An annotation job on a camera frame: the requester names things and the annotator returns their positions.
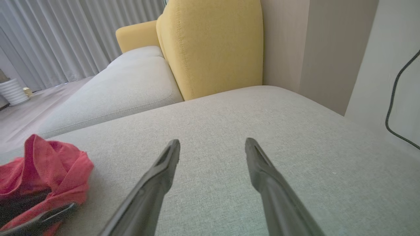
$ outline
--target power cord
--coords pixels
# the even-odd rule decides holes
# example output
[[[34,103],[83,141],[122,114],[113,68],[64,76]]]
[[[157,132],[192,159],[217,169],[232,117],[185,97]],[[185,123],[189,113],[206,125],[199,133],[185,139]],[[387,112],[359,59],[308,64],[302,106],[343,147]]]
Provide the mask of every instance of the power cord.
[[[409,144],[413,145],[415,148],[417,148],[417,149],[419,149],[419,150],[420,150],[420,147],[419,147],[417,144],[415,144],[415,143],[413,143],[412,141],[410,141],[410,140],[408,140],[408,139],[404,138],[403,136],[401,136],[401,135],[399,135],[399,134],[395,133],[393,130],[391,130],[391,128],[389,128],[389,125],[388,125],[389,116],[391,115],[392,106],[394,105],[395,90],[396,90],[396,85],[398,84],[399,77],[400,77],[400,76],[401,76],[401,74],[405,71],[405,69],[407,69],[407,67],[408,67],[409,65],[411,65],[411,63],[412,63],[414,60],[416,60],[416,58],[417,58],[419,55],[420,55],[420,50],[416,53],[416,55],[414,55],[414,57],[413,57],[413,58],[411,58],[411,60],[409,60],[409,61],[407,62],[407,64],[405,64],[405,66],[404,66],[404,67],[403,67],[403,68],[399,71],[398,75],[397,75],[397,76],[396,76],[396,78],[395,78],[394,87],[392,88],[392,94],[391,94],[391,102],[389,103],[388,114],[386,114],[385,126],[386,126],[386,129],[387,129],[387,130],[388,130],[391,134],[393,134],[393,135],[395,135],[395,136],[399,137],[400,139],[402,139],[402,140],[406,141],[407,143],[409,143]]]

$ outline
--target potted plant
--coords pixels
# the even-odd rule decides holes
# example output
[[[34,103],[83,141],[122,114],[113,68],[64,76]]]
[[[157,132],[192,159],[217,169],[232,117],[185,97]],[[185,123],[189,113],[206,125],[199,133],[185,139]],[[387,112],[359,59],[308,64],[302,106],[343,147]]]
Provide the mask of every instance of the potted plant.
[[[8,78],[0,70],[0,94],[9,101],[10,106],[16,106],[29,100],[18,79]]]

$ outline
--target curtain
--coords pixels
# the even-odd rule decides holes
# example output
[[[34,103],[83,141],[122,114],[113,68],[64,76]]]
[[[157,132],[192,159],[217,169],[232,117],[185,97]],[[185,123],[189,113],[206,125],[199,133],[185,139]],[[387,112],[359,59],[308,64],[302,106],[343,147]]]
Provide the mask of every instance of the curtain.
[[[1,0],[0,47],[33,91],[96,75],[121,51],[115,31],[153,21],[163,0]]]

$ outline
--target gray seat cushion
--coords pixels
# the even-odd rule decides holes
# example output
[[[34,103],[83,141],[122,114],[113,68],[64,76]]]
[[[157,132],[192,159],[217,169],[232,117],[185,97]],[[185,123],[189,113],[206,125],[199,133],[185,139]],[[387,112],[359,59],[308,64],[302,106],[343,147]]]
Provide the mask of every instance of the gray seat cushion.
[[[183,101],[157,46],[124,53],[53,111],[38,133],[52,137]]]
[[[244,143],[255,138],[326,235],[418,235],[420,163],[293,92],[248,87],[53,139],[95,164],[88,200],[58,235],[96,235],[171,139],[181,142],[156,235],[267,235]],[[3,156],[7,162],[16,151]]]

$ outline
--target floor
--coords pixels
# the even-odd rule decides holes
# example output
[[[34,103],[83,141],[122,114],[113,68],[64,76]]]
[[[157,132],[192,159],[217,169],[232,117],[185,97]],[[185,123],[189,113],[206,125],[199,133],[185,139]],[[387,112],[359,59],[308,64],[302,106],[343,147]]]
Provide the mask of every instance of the floor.
[[[51,112],[91,78],[35,92],[28,102],[0,110],[0,153],[23,146]]]

